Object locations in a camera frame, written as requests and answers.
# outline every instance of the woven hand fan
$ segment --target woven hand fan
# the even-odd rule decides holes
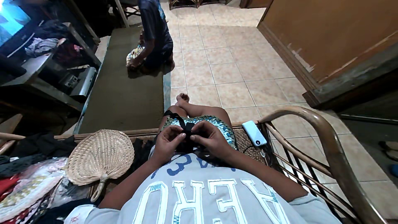
[[[129,137],[120,131],[102,129],[81,141],[68,158],[66,176],[76,185],[99,180],[91,202],[97,200],[107,179],[123,175],[134,159]]]

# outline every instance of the hand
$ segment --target hand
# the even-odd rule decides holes
[[[136,69],[138,66],[140,66],[142,61],[138,60],[137,58],[131,59],[128,65],[128,68],[130,70]]]
[[[170,125],[164,128],[156,139],[156,145],[151,159],[154,159],[159,165],[169,162],[178,144],[185,139],[186,134],[182,133],[182,131],[183,129],[177,125]]]
[[[207,137],[199,135],[192,135],[192,141],[197,142],[207,148],[207,150],[215,157],[226,160],[230,155],[231,150],[234,149],[228,144],[220,130],[208,121],[200,121],[192,128],[192,133],[202,132]]]

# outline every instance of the rattan chair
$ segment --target rattan chair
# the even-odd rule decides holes
[[[272,125],[272,121],[274,119],[289,114],[305,119],[312,125],[312,127],[314,127],[318,133],[329,166],[316,161],[290,144]],[[366,196],[348,163],[336,132],[322,116],[306,108],[291,106],[274,111],[268,116],[263,117],[257,122],[257,126],[268,142],[263,149],[252,147],[252,143],[243,130],[241,123],[233,124],[239,151],[268,166],[273,167],[274,169],[284,173],[287,176],[290,176],[293,179],[296,179],[299,184],[308,188],[310,193],[322,198],[329,206],[333,214],[335,214],[336,217],[342,221],[342,223],[387,223]],[[153,140],[157,131],[157,129],[146,129],[125,131],[124,133],[127,134],[130,140],[133,142],[136,140],[136,138],[139,138],[143,140],[143,143],[145,143],[147,140]],[[272,144],[270,144],[271,139],[269,133],[271,133],[283,146],[286,155],[280,155],[272,148]],[[89,135],[90,134],[76,134],[74,135],[75,141],[80,142]],[[56,136],[56,138],[59,140],[66,139],[68,137],[70,137],[70,135]],[[23,136],[15,136],[10,134],[0,135],[0,139],[2,138],[14,141],[23,138]],[[8,144],[6,143],[5,145],[9,147],[12,145],[12,143],[8,142]],[[310,174],[307,174],[304,171],[303,164],[307,166]],[[318,177],[314,170],[318,170],[319,172],[322,172],[323,174],[335,179],[352,206],[345,202],[333,191],[319,183]],[[107,192],[111,190],[117,184],[117,182],[120,182],[121,179],[125,177],[126,176],[124,175],[119,178],[120,180],[116,180],[114,183],[108,184]]]

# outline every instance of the tiled floor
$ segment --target tiled floor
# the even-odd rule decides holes
[[[232,122],[258,120],[284,106],[310,108],[301,96],[305,90],[300,82],[256,28],[264,8],[240,9],[234,0],[228,6],[211,4],[169,11],[163,1],[176,63],[171,76],[172,105],[179,93],[187,93],[193,104],[223,107]],[[101,44],[106,48],[107,37],[103,40]],[[97,51],[96,55],[103,59],[105,54]],[[355,175],[376,209],[384,218],[398,218],[395,185],[334,112],[317,112],[335,129]],[[309,123],[288,115],[273,124],[298,149],[327,164],[319,138]],[[283,154],[281,145],[273,139],[274,148]],[[317,173],[321,183],[345,198],[334,179]]]

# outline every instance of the slipper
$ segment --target slipper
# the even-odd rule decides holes
[[[378,144],[384,149],[386,156],[398,162],[398,142],[396,141],[379,141]]]

